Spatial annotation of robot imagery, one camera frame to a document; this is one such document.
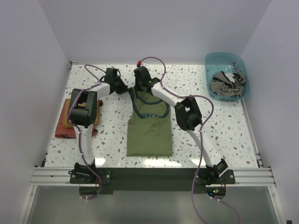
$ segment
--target white wall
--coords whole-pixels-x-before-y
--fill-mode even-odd
[[[272,0],[242,53],[257,145],[273,169],[286,217],[293,223],[299,223],[298,8],[298,0]]]
[[[271,0],[39,0],[69,60],[203,63],[240,55]]]
[[[0,30],[0,223],[15,224],[69,66],[37,0],[2,0]]]

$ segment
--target striped clothing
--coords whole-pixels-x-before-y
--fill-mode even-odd
[[[235,83],[231,82],[223,71],[215,73],[213,81],[209,83],[210,90],[219,96],[241,97],[244,85],[246,84],[246,78],[240,70],[237,70],[233,74]]]

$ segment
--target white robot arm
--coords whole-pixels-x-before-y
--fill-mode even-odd
[[[197,147],[200,149],[200,137],[199,137],[199,124],[201,124],[201,113],[197,106],[194,98],[181,99],[171,95],[159,84],[159,79],[151,78],[149,72],[145,67],[138,67],[134,70],[135,73],[135,87],[138,91],[146,91],[153,96],[156,96],[170,106],[175,108],[177,123],[181,129],[187,131],[194,139]],[[121,78],[117,76],[116,69],[107,69],[104,82],[90,89],[90,91],[85,92],[85,96],[81,98],[79,103],[93,102],[96,104],[97,99],[111,94],[112,92],[117,92],[122,94],[128,90],[128,87],[123,83]],[[71,103],[74,102],[78,94],[78,89],[74,89],[71,96]],[[81,151],[84,155],[85,160],[89,165],[94,162],[94,155],[92,150],[92,128],[94,119],[88,119],[89,112],[86,112],[86,108],[77,106],[75,110],[72,111],[71,121],[78,127],[74,127],[76,131],[78,147],[81,146]],[[210,169],[213,176],[216,178],[221,177],[227,170],[228,166],[222,156],[217,152],[214,145],[211,143],[210,138],[203,134],[203,148],[204,148],[204,160],[206,162],[206,167]],[[78,161],[80,165],[85,165],[82,158]]]

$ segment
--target glass panel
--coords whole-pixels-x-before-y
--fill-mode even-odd
[[[267,187],[227,187],[224,201],[233,205],[242,224],[277,224]],[[195,195],[202,216],[211,224],[235,224],[226,205]],[[193,210],[190,192],[115,191],[85,202],[78,187],[38,187],[29,224],[193,224],[202,223]]]

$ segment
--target speckled table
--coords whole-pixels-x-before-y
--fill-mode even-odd
[[[133,86],[135,82],[133,70],[136,65],[98,65],[114,66],[121,71],[121,77],[126,85]],[[162,65],[146,65],[152,77],[160,77]],[[97,76],[103,73],[90,68]],[[167,65],[167,75],[164,79],[166,86],[179,94],[201,94],[209,96],[206,89],[204,65]],[[70,98],[73,88],[87,88],[94,84],[92,77],[82,65],[73,65],[68,84],[65,88],[63,102]],[[119,168],[195,168],[198,166],[200,152],[187,132],[180,130],[174,110],[171,109],[173,155],[169,157],[127,157],[127,123],[132,114],[132,103],[129,94],[113,93],[102,98],[104,105],[100,109],[101,120],[96,127],[99,133],[93,137],[93,153],[97,167]],[[211,106],[202,99],[197,99],[203,118],[210,113]],[[240,101],[221,102],[213,100],[214,115],[207,122],[204,131],[231,168],[256,168],[257,162],[254,147]],[[46,167],[73,167],[79,158],[75,139],[52,138],[48,146]]]

